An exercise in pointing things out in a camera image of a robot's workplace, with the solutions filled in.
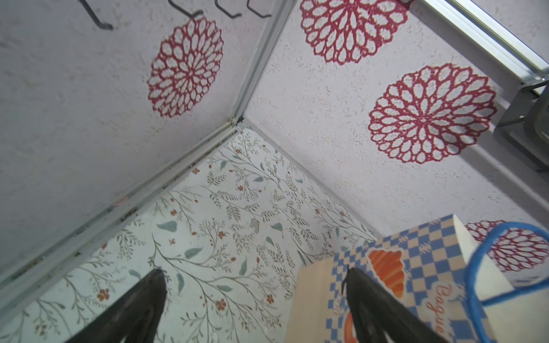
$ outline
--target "metal bracket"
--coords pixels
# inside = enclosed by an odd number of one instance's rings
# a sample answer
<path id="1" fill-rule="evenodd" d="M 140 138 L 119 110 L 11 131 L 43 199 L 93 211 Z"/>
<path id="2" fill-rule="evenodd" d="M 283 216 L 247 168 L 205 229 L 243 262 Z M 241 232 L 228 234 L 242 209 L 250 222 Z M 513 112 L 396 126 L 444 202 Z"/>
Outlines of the metal bracket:
<path id="1" fill-rule="evenodd" d="M 113 26 L 109 23 L 103 23 L 99 20 L 99 18 L 96 16 L 96 14 L 93 12 L 93 9 L 88 5 L 86 0 L 78 0 L 82 6 L 84 6 L 84 9 L 88 13 L 89 17 L 92 18 L 93 22 L 97 25 L 98 28 L 102 30 L 112 30 Z"/>
<path id="2" fill-rule="evenodd" d="M 217 0 L 215 0 L 215 7 L 220 9 L 223 13 L 225 13 L 231 19 L 238 18 L 239 16 L 242 16 L 242 13 L 231 14 L 231 13 L 227 12 L 227 10 L 225 8 L 219 6 L 219 3 L 217 2 Z"/>
<path id="3" fill-rule="evenodd" d="M 255 15 L 257 15 L 258 17 L 260 17 L 262 19 L 269 18 L 270 16 L 272 16 L 272 14 L 261 14 L 258 11 L 256 11 L 255 9 L 253 9 L 252 7 L 250 7 L 250 0 L 248 0 L 248 2 L 246 2 L 246 7 L 248 7 L 248 9 L 250 11 L 252 11 Z"/>
<path id="4" fill-rule="evenodd" d="M 195 11 L 194 13 L 190 13 L 190 12 L 187 12 L 185 11 L 184 9 L 182 9 L 181 7 L 179 7 L 178 5 L 174 4 L 172 0 L 168 0 L 168 3 L 175 9 L 177 9 L 179 12 L 183 13 L 184 15 L 186 15 L 187 17 L 193 19 L 194 17 L 200 15 L 200 14 L 204 14 L 204 11 L 202 11 L 201 9 Z"/>

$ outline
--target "leaf pattern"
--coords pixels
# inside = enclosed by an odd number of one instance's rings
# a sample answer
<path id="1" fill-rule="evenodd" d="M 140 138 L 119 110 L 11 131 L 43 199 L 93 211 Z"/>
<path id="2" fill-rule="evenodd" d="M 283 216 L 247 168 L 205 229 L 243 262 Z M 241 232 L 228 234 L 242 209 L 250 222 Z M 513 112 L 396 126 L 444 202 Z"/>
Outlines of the leaf pattern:
<path id="1" fill-rule="evenodd" d="M 153 268 L 168 291 L 157 341 L 283 342 L 299 268 L 372 240 L 243 130 L 13 318 L 0 343 L 64 341 Z"/>
<path id="2" fill-rule="evenodd" d="M 177 231 L 177 222 L 175 222 L 175 221 L 169 221 L 169 222 L 166 222 L 164 224 L 156 224 L 156 226 L 159 229 L 166 230 L 166 231 L 169 231 L 169 232 Z"/>

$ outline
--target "croissant image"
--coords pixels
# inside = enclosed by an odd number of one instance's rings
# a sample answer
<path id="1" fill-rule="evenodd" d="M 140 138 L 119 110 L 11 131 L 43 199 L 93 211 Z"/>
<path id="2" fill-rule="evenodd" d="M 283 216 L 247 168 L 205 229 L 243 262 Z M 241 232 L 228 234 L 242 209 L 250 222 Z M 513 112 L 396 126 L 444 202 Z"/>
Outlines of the croissant image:
<path id="1" fill-rule="evenodd" d="M 400 261 L 401 256 L 401 251 L 373 250 L 368 254 L 378 278 L 397 298 L 402 298 L 404 294 L 404 266 Z"/>

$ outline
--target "floral wallpaper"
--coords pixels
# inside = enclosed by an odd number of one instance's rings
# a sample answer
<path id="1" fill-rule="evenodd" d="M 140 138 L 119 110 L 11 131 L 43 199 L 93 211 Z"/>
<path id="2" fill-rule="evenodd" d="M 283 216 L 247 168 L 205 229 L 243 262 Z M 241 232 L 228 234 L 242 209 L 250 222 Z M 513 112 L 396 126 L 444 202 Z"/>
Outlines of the floral wallpaper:
<path id="1" fill-rule="evenodd" d="M 221 30 L 214 21 L 191 19 L 160 44 L 151 64 L 149 100 L 161 116 L 182 115 L 215 81 L 223 57 Z"/>
<path id="2" fill-rule="evenodd" d="M 447 63 L 406 74 L 370 112 L 371 140 L 389 158 L 422 164 L 457 155 L 488 130 L 496 93 L 488 78 Z"/>
<path id="3" fill-rule="evenodd" d="M 455 213 L 483 240 L 549 225 L 548 185 L 493 135 L 518 87 L 421 1 L 301 0 L 244 119 L 377 232 Z M 549 275 L 531 232 L 490 256 L 515 285 Z"/>
<path id="4" fill-rule="evenodd" d="M 13 318 L 0 342 L 62 342 L 153 268 L 168 288 L 156 341 L 282 342 L 298 269 L 374 240 L 244 130 Z"/>
<path id="5" fill-rule="evenodd" d="M 303 0 L 301 27 L 326 62 L 359 62 L 393 39 L 412 0 Z"/>

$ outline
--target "orange flower print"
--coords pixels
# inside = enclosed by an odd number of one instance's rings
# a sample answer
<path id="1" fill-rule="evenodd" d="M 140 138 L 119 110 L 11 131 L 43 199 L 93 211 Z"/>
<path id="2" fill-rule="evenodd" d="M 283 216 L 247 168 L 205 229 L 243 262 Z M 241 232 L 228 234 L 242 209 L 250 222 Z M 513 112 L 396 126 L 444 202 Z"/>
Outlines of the orange flower print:
<path id="1" fill-rule="evenodd" d="M 109 300 L 109 289 L 100 289 L 99 290 L 99 294 L 97 295 L 97 298 L 99 299 L 99 301 L 103 301 L 103 300 Z"/>
<path id="2" fill-rule="evenodd" d="M 218 311 L 224 311 L 227 303 L 225 303 L 225 299 L 221 299 L 220 301 L 215 302 L 215 306 L 217 306 Z"/>

